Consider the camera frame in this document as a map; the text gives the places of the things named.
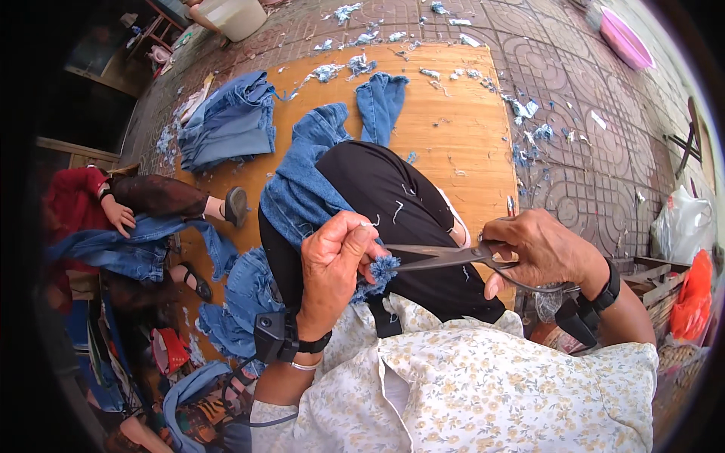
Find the tiled floor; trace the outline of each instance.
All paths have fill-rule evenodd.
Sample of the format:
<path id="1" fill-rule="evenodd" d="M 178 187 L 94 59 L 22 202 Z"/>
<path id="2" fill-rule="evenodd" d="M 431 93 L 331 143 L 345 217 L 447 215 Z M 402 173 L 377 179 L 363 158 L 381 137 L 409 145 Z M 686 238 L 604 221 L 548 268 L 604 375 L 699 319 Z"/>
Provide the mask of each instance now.
<path id="1" fill-rule="evenodd" d="M 406 31 L 423 41 L 453 42 L 466 33 L 490 46 L 504 93 L 518 93 L 524 103 L 530 97 L 540 105 L 533 121 L 523 126 L 532 130 L 548 122 L 557 133 L 543 147 L 540 162 L 517 168 L 523 184 L 521 208 L 548 209 L 612 257 L 621 270 L 633 270 L 631 258 L 649 253 L 650 223 L 674 189 L 673 166 L 680 151 L 663 141 L 663 134 L 686 138 L 689 125 L 687 84 L 647 18 L 624 0 L 596 1 L 586 14 L 566 0 L 444 1 L 451 17 L 472 23 L 460 27 L 448 25 L 448 16 L 434 14 L 430 1 L 423 1 L 367 0 L 349 22 L 338 25 L 334 18 L 320 19 L 345 2 L 293 0 L 281 4 L 253 36 L 225 50 L 218 48 L 218 36 L 205 30 L 195 33 L 177 51 L 175 67 L 140 100 L 123 162 L 140 162 L 145 173 L 173 174 L 173 166 L 161 162 L 155 152 L 156 141 L 173 110 L 199 89 L 209 72 L 218 71 L 212 87 L 216 88 L 243 72 L 306 57 L 328 38 L 336 48 L 364 33 L 368 22 L 380 19 L 380 37 L 385 38 Z M 610 50 L 596 26 L 601 4 L 617 11 L 638 32 L 650 47 L 656 69 L 635 72 Z M 420 16 L 428 18 L 423 25 Z M 592 113 L 605 121 L 606 129 Z M 562 128 L 576 130 L 588 141 L 568 143 Z M 512 122 L 510 129 L 512 143 L 526 148 L 523 128 Z M 693 166 L 688 175 L 697 176 L 697 171 Z M 698 190 L 708 190 L 702 180 L 697 182 Z M 637 192 L 644 202 L 638 201 Z"/>

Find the silver bracelet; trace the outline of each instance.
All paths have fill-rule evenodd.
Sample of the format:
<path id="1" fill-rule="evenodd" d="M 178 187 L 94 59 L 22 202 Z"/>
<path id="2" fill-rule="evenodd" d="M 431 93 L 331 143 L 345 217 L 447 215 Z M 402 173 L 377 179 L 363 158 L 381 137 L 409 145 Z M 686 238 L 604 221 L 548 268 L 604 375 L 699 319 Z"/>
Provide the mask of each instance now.
<path id="1" fill-rule="evenodd" d="M 320 361 L 315 363 L 314 365 L 300 365 L 299 363 L 291 362 L 289 366 L 302 371 L 315 371 L 318 369 L 321 363 L 322 359 L 320 359 Z"/>

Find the scissor blade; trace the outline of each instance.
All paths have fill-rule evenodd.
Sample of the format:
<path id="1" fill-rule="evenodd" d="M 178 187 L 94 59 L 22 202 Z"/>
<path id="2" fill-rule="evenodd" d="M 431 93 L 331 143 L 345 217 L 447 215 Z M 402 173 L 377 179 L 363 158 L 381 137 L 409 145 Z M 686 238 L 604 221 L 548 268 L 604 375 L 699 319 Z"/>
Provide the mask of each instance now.
<path id="1" fill-rule="evenodd" d="M 442 254 L 441 256 L 435 258 L 422 259 L 421 261 L 393 267 L 391 270 L 404 272 L 406 270 L 435 269 L 438 267 L 464 265 L 467 262 L 479 261 L 480 259 L 481 257 L 474 254 L 472 249 L 463 249 L 458 252 L 448 252 L 447 254 Z"/>
<path id="2" fill-rule="evenodd" d="M 385 244 L 388 250 L 396 250 L 398 252 L 417 253 L 421 255 L 429 255 L 432 257 L 440 257 L 444 254 L 456 253 L 460 249 L 458 247 L 440 247 L 440 246 L 417 246 L 410 244 Z"/>

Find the white floral shirt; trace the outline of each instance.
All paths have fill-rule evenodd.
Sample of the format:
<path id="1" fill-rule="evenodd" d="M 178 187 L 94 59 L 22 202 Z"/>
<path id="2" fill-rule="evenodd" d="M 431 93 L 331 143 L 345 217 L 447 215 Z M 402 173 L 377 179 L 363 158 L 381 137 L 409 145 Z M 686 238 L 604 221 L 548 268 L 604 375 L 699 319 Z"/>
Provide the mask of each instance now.
<path id="1" fill-rule="evenodd" d="M 442 323 L 395 294 L 384 305 L 403 334 L 377 338 L 368 306 L 348 306 L 298 417 L 253 428 L 254 452 L 652 450 L 652 344 L 572 357 L 524 339 L 511 311 L 494 325 Z M 385 365 L 409 386 L 402 413 L 386 398 Z M 297 411 L 255 401 L 251 421 Z"/>

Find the orange plastic bag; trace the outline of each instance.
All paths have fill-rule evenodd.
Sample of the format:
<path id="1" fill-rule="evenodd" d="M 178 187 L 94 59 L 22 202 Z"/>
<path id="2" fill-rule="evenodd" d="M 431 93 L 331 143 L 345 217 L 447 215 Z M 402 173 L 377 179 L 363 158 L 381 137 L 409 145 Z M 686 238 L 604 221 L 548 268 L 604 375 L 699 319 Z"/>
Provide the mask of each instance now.
<path id="1" fill-rule="evenodd" d="M 684 277 L 677 303 L 670 312 L 673 338 L 693 340 L 705 329 L 710 318 L 711 278 L 713 263 L 705 250 L 700 250 Z"/>

